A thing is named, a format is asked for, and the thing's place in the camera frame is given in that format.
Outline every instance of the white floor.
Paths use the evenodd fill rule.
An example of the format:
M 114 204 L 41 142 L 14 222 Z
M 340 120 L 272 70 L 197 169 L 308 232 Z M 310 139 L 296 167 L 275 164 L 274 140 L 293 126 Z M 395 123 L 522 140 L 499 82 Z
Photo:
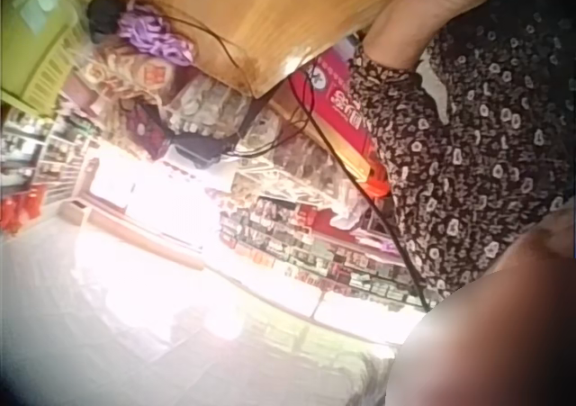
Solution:
M 358 340 L 59 219 L 2 246 L 2 371 L 30 405 L 344 405 Z

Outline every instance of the red sign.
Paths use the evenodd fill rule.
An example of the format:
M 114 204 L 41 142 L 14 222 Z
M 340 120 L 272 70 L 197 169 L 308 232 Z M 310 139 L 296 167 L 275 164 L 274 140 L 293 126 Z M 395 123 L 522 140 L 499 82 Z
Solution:
M 360 107 L 348 93 L 350 73 L 347 63 L 329 49 L 317 58 L 316 67 L 307 67 L 314 87 L 314 112 L 340 134 L 360 155 L 364 155 L 366 144 L 371 143 L 362 122 Z M 292 76 L 297 93 L 301 93 L 305 76 L 296 72 Z M 310 104 L 310 94 L 306 94 Z

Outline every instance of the black cable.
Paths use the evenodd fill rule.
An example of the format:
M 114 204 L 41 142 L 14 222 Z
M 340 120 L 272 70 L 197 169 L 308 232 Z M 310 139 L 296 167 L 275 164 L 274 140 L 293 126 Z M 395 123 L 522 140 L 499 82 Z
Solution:
M 318 61 L 316 59 L 314 59 L 312 61 L 312 67 L 311 67 L 312 73 L 313 73 L 313 71 L 317 65 L 318 65 Z M 310 89 L 310 97 L 311 97 L 310 106 L 309 106 L 308 111 L 307 111 L 308 112 L 307 118 L 305 120 L 293 122 L 294 115 L 298 111 L 300 111 L 300 109 L 301 109 L 300 104 L 306 103 L 306 88 L 307 87 Z M 304 122 L 304 124 L 297 131 L 295 131 L 294 133 L 290 134 L 289 136 L 285 137 L 282 140 L 280 140 L 282 134 L 279 134 L 277 136 L 277 138 L 275 138 L 271 142 L 268 142 L 267 144 L 265 144 L 263 147 L 260 147 L 259 149 L 255 149 L 254 151 L 249 151 L 249 152 L 242 152 L 242 153 L 230 153 L 229 155 L 231 157 L 237 157 L 237 158 L 258 158 L 258 157 L 261 157 L 261 156 L 267 154 L 272 149 L 278 148 L 279 146 L 283 145 L 284 143 L 287 143 L 288 141 L 294 139 L 299 134 L 302 134 L 304 132 L 304 130 L 306 129 L 306 127 L 308 126 L 308 123 L 310 122 L 310 118 L 308 118 L 308 116 L 314 111 L 315 105 L 316 105 L 316 97 L 314 95 L 314 86 L 312 85 L 310 77 L 306 77 L 304 79 L 304 84 L 302 84 L 301 102 L 299 102 L 298 107 L 294 110 L 294 112 L 292 113 L 291 118 L 290 118 L 290 123 L 292 125 L 296 125 L 300 122 Z
M 244 77 L 246 83 L 247 83 L 247 87 L 248 90 L 250 91 L 250 93 L 252 94 L 252 97 L 254 96 L 254 91 L 252 90 L 252 86 L 249 83 L 248 80 L 248 76 L 246 75 L 244 68 L 242 68 L 238 62 L 236 62 L 236 60 L 232 57 L 232 55 L 230 54 L 230 52 L 228 51 L 228 48 L 226 47 L 226 45 L 224 44 L 224 39 L 219 36 L 217 33 L 215 33 L 214 31 L 212 31 L 210 28 L 208 28 L 204 23 L 198 21 L 198 23 L 191 23 L 189 21 L 185 21 L 183 19 L 179 19 L 173 16 L 168 16 L 168 15 L 160 15 L 160 17 L 166 17 L 169 20 L 175 21 L 175 22 L 179 22 L 179 23 L 184 23 L 186 25 L 192 26 L 202 32 L 206 32 L 207 34 L 211 35 L 222 47 L 222 49 L 224 50 L 224 53 L 226 53 L 226 56 L 228 57 L 230 63 L 237 68 L 240 73 L 242 74 L 242 76 Z M 419 282 L 419 272 L 416 269 L 416 267 L 414 267 L 414 265 L 412 264 L 412 261 L 410 260 L 410 257 L 408 256 L 408 253 L 406 252 L 406 250 L 404 249 L 404 247 L 400 244 L 400 240 L 398 239 L 398 237 L 396 236 L 396 234 L 394 233 L 390 223 L 386 220 L 386 218 L 384 217 L 384 215 L 380 212 L 380 209 L 376 206 L 376 204 L 374 203 L 374 201 L 372 200 L 372 198 L 366 193 L 366 191 L 364 190 L 364 188 L 362 188 L 362 186 L 360 186 L 360 184 L 357 183 L 356 178 L 354 177 L 354 175 L 347 169 L 346 165 L 344 164 L 344 161 L 342 161 L 342 159 L 340 158 L 340 156 L 337 154 L 336 150 L 334 149 L 334 147 L 332 146 L 332 144 L 329 142 L 328 138 L 326 137 L 326 135 L 324 134 L 324 132 L 322 131 L 322 129 L 320 128 L 320 126 L 316 123 L 316 120 L 314 120 L 313 117 L 313 111 L 314 111 L 314 105 L 315 105 L 315 96 L 314 96 L 314 89 L 313 89 L 313 85 L 311 82 L 311 77 L 310 74 L 308 74 L 308 72 L 303 71 L 302 72 L 308 83 L 310 84 L 310 90 L 312 93 L 312 98 L 310 101 L 310 109 L 306 108 L 306 104 L 303 102 L 303 100 L 298 96 L 298 94 L 296 93 L 296 88 L 294 87 L 293 81 L 292 81 L 292 75 L 288 76 L 288 83 L 290 84 L 290 89 L 292 91 L 292 95 L 294 96 L 294 98 L 296 99 L 296 102 L 298 103 L 298 105 L 302 108 L 302 110 L 304 111 L 304 113 L 307 116 L 307 120 L 305 121 L 304 125 L 302 126 L 301 129 L 299 129 L 298 131 L 296 131 L 293 135 L 291 135 L 290 138 L 296 137 L 297 134 L 300 134 L 302 131 L 304 131 L 305 127 L 308 125 L 308 123 L 310 122 L 312 124 L 312 126 L 314 127 L 314 129 L 318 132 L 320 138 L 322 139 L 322 141 L 324 142 L 324 144 L 326 145 L 326 147 L 328 148 L 328 151 L 330 151 L 330 153 L 332 154 L 332 156 L 334 157 L 334 159 L 336 160 L 336 162 L 338 163 L 338 165 L 342 168 L 342 170 L 344 171 L 346 177 L 350 180 L 350 182 L 352 183 L 352 185 L 356 188 L 356 190 L 358 192 L 360 192 L 360 194 L 365 198 L 365 200 L 368 202 L 368 204 L 370 205 L 370 207 L 372 208 L 372 210 L 374 211 L 374 213 L 378 216 L 378 219 L 380 220 L 382 226 L 384 227 L 384 230 L 386 231 L 386 233 L 388 234 L 388 236 L 390 236 L 390 238 L 392 239 L 392 242 L 394 243 L 394 245 L 396 246 L 396 248 L 398 249 L 398 252 L 400 253 L 400 256 L 402 258 L 402 261 L 404 262 L 404 265 L 406 266 L 406 268 L 408 269 L 409 275 L 412 279 L 412 282 L 414 283 L 414 287 L 416 288 L 418 297 L 420 299 L 420 302 L 422 303 L 422 308 L 424 309 L 424 311 L 428 312 L 430 311 L 430 306 L 428 304 L 428 302 L 426 301 L 426 297 L 424 296 L 424 291 L 420 285 Z M 289 138 L 286 138 L 285 140 L 282 141 L 282 143 L 285 143 Z M 260 157 L 262 155 L 264 155 L 266 152 L 270 151 L 271 149 L 277 148 L 277 146 L 273 146 L 267 150 L 265 150 L 264 152 L 258 152 L 253 154 L 255 157 Z
M 306 77 L 310 77 L 310 75 L 306 72 L 304 72 Z M 350 182 L 352 183 L 352 185 L 356 188 L 356 190 L 358 192 L 360 192 L 360 194 L 365 198 L 365 200 L 368 202 L 368 204 L 370 205 L 370 207 L 372 208 L 372 210 L 374 211 L 374 213 L 378 216 L 378 219 L 380 220 L 380 222 L 382 223 L 382 226 L 384 227 L 384 230 L 386 231 L 386 233 L 390 236 L 390 238 L 392 239 L 392 242 L 394 243 L 394 245 L 396 246 L 396 248 L 398 249 L 400 256 L 402 258 L 402 261 L 404 262 L 404 265 L 406 266 L 406 268 L 408 269 L 408 272 L 410 274 L 410 277 L 412 278 L 412 282 L 414 283 L 414 286 L 416 288 L 416 292 L 418 294 L 418 297 L 420 299 L 420 302 L 422 303 L 422 308 L 424 309 L 424 311 L 428 312 L 430 311 L 430 306 L 428 304 L 428 302 L 426 301 L 426 297 L 424 296 L 424 291 L 420 285 L 420 281 L 419 281 L 419 272 L 416 269 L 416 267 L 414 267 L 414 265 L 412 264 L 412 261 L 410 260 L 410 257 L 408 256 L 408 253 L 406 252 L 406 250 L 404 249 L 404 247 L 400 244 L 400 240 L 398 239 L 398 237 L 396 236 L 396 234 L 394 233 L 390 223 L 386 220 L 386 218 L 384 217 L 384 215 L 380 212 L 380 209 L 378 209 L 378 207 L 376 206 L 376 204 L 374 203 L 374 201 L 372 200 L 372 198 L 366 193 L 366 191 L 364 190 L 364 188 L 362 188 L 362 186 L 360 186 L 360 184 L 358 184 L 358 182 L 356 181 L 356 178 L 354 177 L 354 175 L 352 175 L 352 173 L 348 170 L 348 168 L 346 167 L 346 165 L 344 164 L 344 161 L 342 161 L 342 159 L 340 158 L 340 156 L 337 154 L 336 150 L 334 149 L 334 147 L 332 146 L 332 144 L 329 142 L 328 138 L 326 137 L 326 135 L 324 134 L 324 132 L 322 131 L 322 129 L 320 128 L 320 126 L 316 123 L 316 120 L 314 119 L 311 111 L 308 111 L 306 109 L 305 104 L 302 103 L 301 99 L 298 97 L 298 95 L 296 94 L 296 88 L 294 87 L 294 83 L 292 81 L 292 77 L 288 76 L 288 82 L 290 84 L 290 89 L 292 90 L 292 94 L 294 95 L 294 97 L 296 98 L 296 101 L 298 102 L 298 104 L 300 105 L 300 107 L 303 109 L 303 111 L 308 115 L 308 119 L 310 121 L 310 123 L 312 124 L 312 126 L 314 127 L 314 129 L 318 132 L 320 138 L 322 139 L 322 141 L 324 142 L 324 144 L 326 145 L 326 147 L 328 148 L 328 151 L 330 151 L 330 153 L 332 154 L 332 156 L 334 157 L 334 159 L 336 160 L 336 162 L 340 165 L 340 167 L 342 168 L 342 170 L 344 171 L 345 175 L 347 176 L 347 178 L 350 180 Z
M 244 68 L 242 66 L 240 66 L 240 64 L 234 59 L 234 57 L 232 57 L 232 54 L 230 53 L 229 49 L 226 47 L 225 42 L 241 49 L 240 46 L 234 44 L 232 41 L 226 40 L 224 37 L 221 37 L 216 32 L 211 30 L 208 26 L 206 26 L 205 23 L 202 23 L 200 21 L 193 23 L 190 21 L 185 21 L 184 19 L 179 19 L 177 17 L 170 16 L 168 14 L 154 14 L 154 13 L 150 13 L 150 12 L 144 12 L 142 10 L 133 10 L 133 12 L 136 14 L 145 14 L 145 15 L 149 15 L 149 16 L 156 16 L 156 17 L 160 17 L 160 18 L 166 18 L 166 19 L 173 21 L 173 22 L 183 23 L 184 25 L 191 26 L 191 27 L 193 27 L 199 31 L 205 32 L 208 35 L 210 35 L 211 37 L 213 37 L 220 44 L 220 47 L 222 48 L 222 50 L 224 50 L 224 53 L 228 57 L 228 60 L 230 61 L 230 63 L 236 69 L 238 69 L 240 71 L 240 74 L 242 75 L 242 77 L 244 78 L 244 81 L 246 82 L 246 85 L 247 85 L 248 91 L 250 92 L 250 95 L 252 97 L 256 97 L 254 95 L 254 91 L 252 89 L 252 85 L 250 84 L 250 80 L 248 79 L 248 75 L 246 74 L 246 71 L 244 71 Z

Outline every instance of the purple fabric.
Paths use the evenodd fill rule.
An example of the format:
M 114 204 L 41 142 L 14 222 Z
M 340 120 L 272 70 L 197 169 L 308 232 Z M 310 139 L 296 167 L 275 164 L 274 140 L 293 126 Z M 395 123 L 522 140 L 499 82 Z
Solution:
M 170 32 L 170 24 L 153 5 L 130 0 L 118 24 L 118 35 L 138 50 L 181 67 L 194 63 L 193 44 Z

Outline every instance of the floral print dress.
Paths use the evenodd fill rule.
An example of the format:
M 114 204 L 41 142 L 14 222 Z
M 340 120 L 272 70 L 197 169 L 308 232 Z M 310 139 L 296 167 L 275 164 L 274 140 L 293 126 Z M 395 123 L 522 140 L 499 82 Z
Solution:
M 554 0 L 490 0 L 427 49 L 447 91 L 359 48 L 351 90 L 387 167 L 405 248 L 444 296 L 574 195 L 574 51 Z

